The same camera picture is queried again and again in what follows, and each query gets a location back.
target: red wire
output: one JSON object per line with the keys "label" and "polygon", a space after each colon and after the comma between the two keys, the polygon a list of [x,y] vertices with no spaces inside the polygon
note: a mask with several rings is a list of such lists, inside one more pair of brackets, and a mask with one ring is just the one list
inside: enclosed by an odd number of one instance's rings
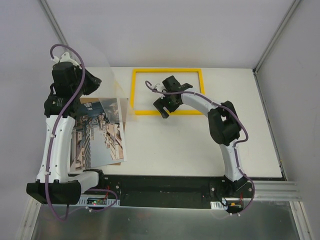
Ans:
{"label": "red wire", "polygon": [[107,192],[106,192],[106,195],[105,195],[105,197],[104,197],[104,199],[103,199],[103,200],[106,200],[106,199],[107,199],[108,194],[109,194],[109,192],[107,191]]}

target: white table surface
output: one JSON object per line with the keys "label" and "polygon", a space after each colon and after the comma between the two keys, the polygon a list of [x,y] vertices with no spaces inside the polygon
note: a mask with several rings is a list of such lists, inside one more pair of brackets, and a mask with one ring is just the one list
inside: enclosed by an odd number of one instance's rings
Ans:
{"label": "white table surface", "polygon": [[[87,69],[102,80],[98,91],[99,97],[108,97],[102,95],[110,92],[106,82],[108,69],[103,67],[87,67]],[[112,67],[116,80],[128,98],[133,69],[133,67]],[[249,133],[249,141],[239,144],[245,173],[250,177],[281,177],[252,70],[202,68],[202,74],[206,96],[221,102],[231,101]],[[151,77],[150,75],[137,77],[135,92],[137,110],[153,109],[152,104],[159,97],[142,84],[145,80],[153,82],[157,78],[155,76],[151,79]],[[181,84],[187,82],[181,79],[182,76],[177,78]],[[97,97],[97,92],[84,97]],[[126,122],[124,135],[127,162],[101,167],[105,174],[213,177],[224,175],[225,167],[220,147],[211,138],[208,119],[203,115],[170,116],[167,119],[162,119],[161,116],[130,117]]]}

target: yellow rectangle outline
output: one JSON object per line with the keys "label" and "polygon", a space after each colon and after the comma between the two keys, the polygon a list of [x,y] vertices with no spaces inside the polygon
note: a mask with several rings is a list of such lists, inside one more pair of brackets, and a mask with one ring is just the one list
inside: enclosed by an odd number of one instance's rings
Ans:
{"label": "yellow rectangle outline", "polygon": [[[137,73],[198,73],[200,92],[205,94],[205,84],[201,68],[134,68],[132,71],[131,91],[130,91],[130,106],[134,109],[135,90],[136,90],[136,75]],[[156,116],[160,115],[157,110],[134,110],[135,115],[140,116]],[[170,115],[202,115],[197,110],[177,110]]]}

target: printed photo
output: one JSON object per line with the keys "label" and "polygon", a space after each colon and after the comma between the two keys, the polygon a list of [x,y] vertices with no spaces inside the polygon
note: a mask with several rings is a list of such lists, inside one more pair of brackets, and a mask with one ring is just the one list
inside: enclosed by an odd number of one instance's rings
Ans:
{"label": "printed photo", "polygon": [[119,98],[81,98],[70,143],[75,172],[124,162],[124,124]]}

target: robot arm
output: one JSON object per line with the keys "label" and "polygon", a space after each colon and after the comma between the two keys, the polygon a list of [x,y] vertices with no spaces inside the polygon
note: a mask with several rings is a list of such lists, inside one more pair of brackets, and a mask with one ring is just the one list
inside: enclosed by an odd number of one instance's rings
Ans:
{"label": "robot arm", "polygon": [[[177,93],[177,94],[161,94],[153,105],[161,113],[163,118],[169,117],[169,114],[164,110],[166,108],[170,113],[174,112],[180,105],[186,104],[192,108],[198,110],[208,118],[210,135],[213,140],[219,144],[225,167],[225,177],[233,184],[233,188],[238,189],[240,186],[237,183],[239,180],[243,182],[243,174],[240,172],[241,160],[239,154],[238,165],[236,160],[236,153],[234,144],[240,137],[241,127],[237,121],[224,109],[211,104],[205,100],[206,97],[200,97],[187,92],[196,92],[196,90],[188,83],[181,85],[174,76],[170,76],[162,83],[158,83],[154,86],[154,89],[162,93]],[[230,101],[217,102],[219,105],[223,105],[233,113],[236,114],[235,108]]]}
{"label": "robot arm", "polygon": [[[81,66],[70,58],[68,52],[65,52],[61,58],[54,57],[53,61],[55,62],[52,70],[54,83],[50,86],[51,92],[44,103],[46,139],[42,163],[36,176],[36,181],[27,184],[26,192],[40,203],[47,204],[45,179],[48,175],[51,202],[53,204],[74,205],[79,201],[81,193],[104,182],[102,180],[104,175],[101,170],[89,169],[77,176],[68,176],[70,143],[77,111],[80,106],[80,97],[94,92],[100,86],[101,80],[94,77],[87,70],[85,71],[84,83],[80,92],[63,113],[57,124],[55,135],[52,136],[58,115],[74,95],[82,76]],[[54,141],[50,153],[51,161],[49,172],[46,172],[49,143],[52,137],[54,137]]]}

